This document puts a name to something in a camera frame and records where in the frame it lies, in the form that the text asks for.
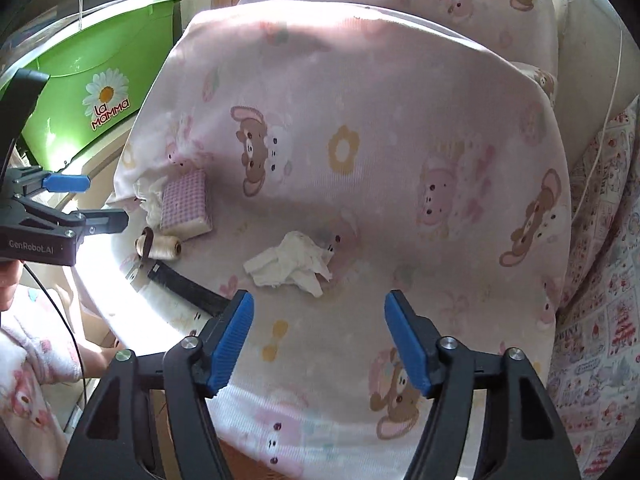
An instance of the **silver bolt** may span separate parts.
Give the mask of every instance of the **silver bolt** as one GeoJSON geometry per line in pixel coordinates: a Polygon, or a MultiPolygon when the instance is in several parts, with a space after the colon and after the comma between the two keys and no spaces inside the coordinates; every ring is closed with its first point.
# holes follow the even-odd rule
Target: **silver bolt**
{"type": "Polygon", "coordinates": [[[124,362],[131,359],[131,350],[124,349],[116,352],[116,361],[124,362]]]}
{"type": "Polygon", "coordinates": [[[182,341],[180,341],[182,348],[196,348],[198,346],[198,338],[193,335],[188,335],[182,341]]]}
{"type": "Polygon", "coordinates": [[[455,350],[458,348],[458,340],[455,337],[447,335],[440,340],[440,345],[447,350],[455,350]]]}
{"type": "Polygon", "coordinates": [[[507,355],[514,361],[522,361],[524,359],[524,352],[519,348],[509,348],[507,355]]]}

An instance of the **person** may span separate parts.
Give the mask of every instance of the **person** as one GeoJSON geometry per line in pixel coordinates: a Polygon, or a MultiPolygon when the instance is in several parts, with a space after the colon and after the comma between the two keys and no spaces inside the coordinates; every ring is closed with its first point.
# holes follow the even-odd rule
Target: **person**
{"type": "MultiPolygon", "coordinates": [[[[54,480],[67,440],[40,385],[79,381],[79,360],[87,378],[99,378],[118,348],[77,338],[78,356],[46,295],[19,285],[22,268],[20,261],[0,264],[0,416],[33,468],[45,480],[54,480]]],[[[51,292],[54,300],[60,299],[51,292]]]]}

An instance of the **green plastic bin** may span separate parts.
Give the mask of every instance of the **green plastic bin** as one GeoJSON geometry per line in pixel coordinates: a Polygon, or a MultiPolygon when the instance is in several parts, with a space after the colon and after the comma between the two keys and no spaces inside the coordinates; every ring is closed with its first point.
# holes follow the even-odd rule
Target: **green plastic bin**
{"type": "Polygon", "coordinates": [[[126,0],[93,12],[82,19],[82,30],[70,24],[2,75],[2,90],[19,68],[50,75],[22,131],[37,164],[64,168],[140,109],[179,37],[179,1],[126,0]]]}

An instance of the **white rim of bin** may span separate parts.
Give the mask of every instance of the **white rim of bin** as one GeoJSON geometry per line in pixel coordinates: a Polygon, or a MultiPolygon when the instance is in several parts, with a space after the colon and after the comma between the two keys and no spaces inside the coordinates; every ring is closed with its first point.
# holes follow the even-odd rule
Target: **white rim of bin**
{"type": "MultiPolygon", "coordinates": [[[[158,4],[161,2],[168,2],[172,0],[124,0],[121,2],[114,3],[113,5],[107,6],[104,9],[96,10],[92,12],[87,17],[82,18],[82,30],[87,30],[89,27],[93,27],[100,22],[113,18],[119,14],[124,14],[125,12],[129,12],[131,10],[143,9],[144,7],[148,7],[149,5],[158,4]]],[[[3,88],[7,82],[13,78],[18,69],[28,65],[30,62],[35,60],[37,57],[40,57],[50,48],[53,48],[57,44],[62,41],[67,40],[74,34],[80,32],[80,23],[78,20],[73,23],[69,23],[65,28],[54,34],[51,38],[49,38],[45,43],[41,44],[39,47],[34,48],[29,51],[27,54],[22,56],[19,60],[13,63],[0,77],[0,88],[3,88]]]]}

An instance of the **tissue pack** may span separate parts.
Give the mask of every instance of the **tissue pack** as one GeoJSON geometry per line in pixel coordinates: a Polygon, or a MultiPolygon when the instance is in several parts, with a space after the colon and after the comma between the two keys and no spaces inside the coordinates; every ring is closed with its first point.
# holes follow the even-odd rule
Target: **tissue pack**
{"type": "Polygon", "coordinates": [[[212,229],[205,172],[193,171],[169,182],[162,194],[161,233],[184,241],[212,229]]]}

